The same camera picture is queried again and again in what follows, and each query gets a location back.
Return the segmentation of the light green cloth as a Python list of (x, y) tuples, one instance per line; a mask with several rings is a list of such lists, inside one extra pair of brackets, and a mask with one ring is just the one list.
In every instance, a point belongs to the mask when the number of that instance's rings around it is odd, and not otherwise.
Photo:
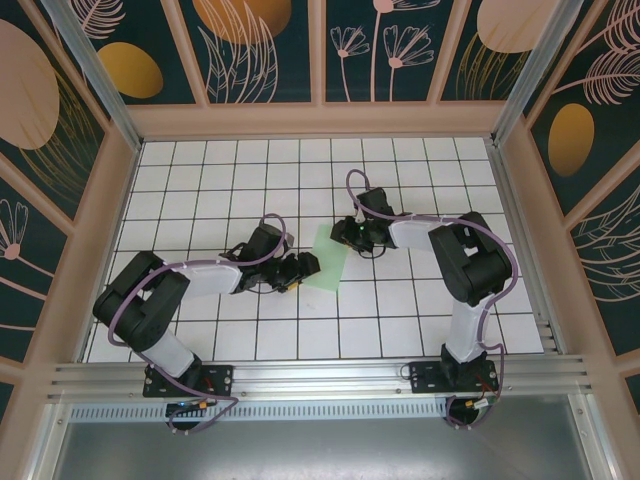
[(318, 259), (320, 271), (302, 281), (305, 286), (337, 292), (340, 286), (349, 248), (330, 238), (332, 226), (320, 225), (311, 253)]

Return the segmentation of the grey metal sheet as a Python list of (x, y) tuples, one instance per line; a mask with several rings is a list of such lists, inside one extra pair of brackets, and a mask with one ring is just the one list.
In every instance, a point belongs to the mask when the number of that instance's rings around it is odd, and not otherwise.
[(75, 424), (54, 480), (592, 480), (571, 431), (460, 432), (436, 419)]

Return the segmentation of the long aluminium mounting rail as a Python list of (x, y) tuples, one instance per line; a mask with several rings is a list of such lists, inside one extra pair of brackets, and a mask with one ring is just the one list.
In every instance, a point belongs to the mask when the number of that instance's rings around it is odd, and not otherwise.
[[(243, 400), (329, 400), (409, 397), (407, 359), (240, 361), (231, 394)], [(45, 382), (51, 402), (141, 401), (142, 363), (60, 364)], [(577, 355), (508, 355), (506, 396), (583, 394), (593, 382)]]

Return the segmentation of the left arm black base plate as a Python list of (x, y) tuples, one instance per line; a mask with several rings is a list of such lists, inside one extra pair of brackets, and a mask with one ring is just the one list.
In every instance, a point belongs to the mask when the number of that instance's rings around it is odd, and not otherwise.
[(150, 365), (144, 373), (144, 398), (229, 396), (233, 383), (231, 365), (195, 365), (177, 378), (167, 378)]

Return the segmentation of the aluminium side rail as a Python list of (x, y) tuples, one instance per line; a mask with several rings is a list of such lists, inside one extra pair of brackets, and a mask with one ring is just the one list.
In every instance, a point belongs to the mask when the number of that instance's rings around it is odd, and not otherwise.
[(503, 203), (519, 265), (523, 271), (522, 276), (543, 347), (545, 352), (549, 354), (566, 354), (566, 345), (544, 283), (544, 277), (515, 183), (511, 179), (501, 150), (491, 140), (485, 141), (485, 147), (498, 193)]

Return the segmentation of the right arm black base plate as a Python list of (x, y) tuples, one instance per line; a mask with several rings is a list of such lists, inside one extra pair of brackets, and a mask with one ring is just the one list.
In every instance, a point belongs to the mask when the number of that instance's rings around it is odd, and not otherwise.
[(483, 389), (497, 391), (498, 375), (492, 361), (469, 365), (445, 365), (440, 361), (409, 364), (409, 380), (413, 393), (477, 393)]

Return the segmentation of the aluminium frame post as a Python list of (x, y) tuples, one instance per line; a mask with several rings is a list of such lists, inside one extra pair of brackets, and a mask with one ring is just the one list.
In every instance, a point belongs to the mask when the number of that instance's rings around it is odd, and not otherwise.
[(111, 115), (126, 143), (136, 153), (140, 151), (141, 137), (129, 115), (127, 107), (111, 81), (96, 50), (82, 31), (76, 16), (66, 0), (41, 0), (52, 22), (58, 27), (62, 38), (74, 58), (84, 69), (89, 82)]
[(552, 11), (493, 127), (491, 145), (494, 148), (498, 149), (508, 139), (575, 23), (583, 3), (584, 0), (559, 0)]

